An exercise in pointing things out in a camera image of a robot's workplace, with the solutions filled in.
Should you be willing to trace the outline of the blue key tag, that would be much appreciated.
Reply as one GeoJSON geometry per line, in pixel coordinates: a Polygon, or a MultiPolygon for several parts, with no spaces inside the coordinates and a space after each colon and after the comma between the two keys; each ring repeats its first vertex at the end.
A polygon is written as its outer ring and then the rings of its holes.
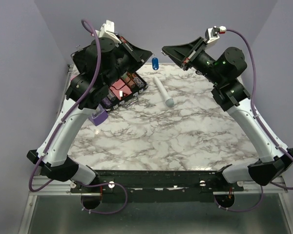
{"type": "Polygon", "coordinates": [[[159,69],[159,61],[158,58],[153,57],[151,60],[151,64],[152,64],[152,69],[157,71],[159,69]]]}

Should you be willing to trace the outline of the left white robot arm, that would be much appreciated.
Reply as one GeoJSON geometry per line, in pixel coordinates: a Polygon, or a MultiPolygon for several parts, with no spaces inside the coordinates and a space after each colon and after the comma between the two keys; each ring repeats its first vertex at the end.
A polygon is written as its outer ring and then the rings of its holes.
{"type": "Polygon", "coordinates": [[[87,166],[72,160],[68,150],[84,122],[98,110],[109,94],[110,86],[124,73],[134,73],[151,57],[152,52],[141,49],[120,38],[114,42],[102,37],[72,54],[79,74],[72,79],[61,113],[44,143],[30,150],[27,158],[42,167],[49,179],[74,180],[82,183],[89,193],[98,189],[97,174],[87,166]]]}

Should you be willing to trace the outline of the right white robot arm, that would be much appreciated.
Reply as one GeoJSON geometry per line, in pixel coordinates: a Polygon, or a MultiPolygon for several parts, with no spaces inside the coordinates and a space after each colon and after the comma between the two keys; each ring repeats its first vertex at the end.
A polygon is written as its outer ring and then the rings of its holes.
{"type": "Polygon", "coordinates": [[[215,178],[215,186],[221,191],[238,181],[254,181],[266,186],[291,166],[293,148],[277,137],[237,79],[247,67],[242,50],[229,47],[214,60],[206,52],[207,46],[206,39],[199,37],[188,44],[164,46],[162,52],[183,70],[194,68],[213,84],[213,99],[238,123],[259,156],[255,163],[221,169],[221,175],[215,178]]]}

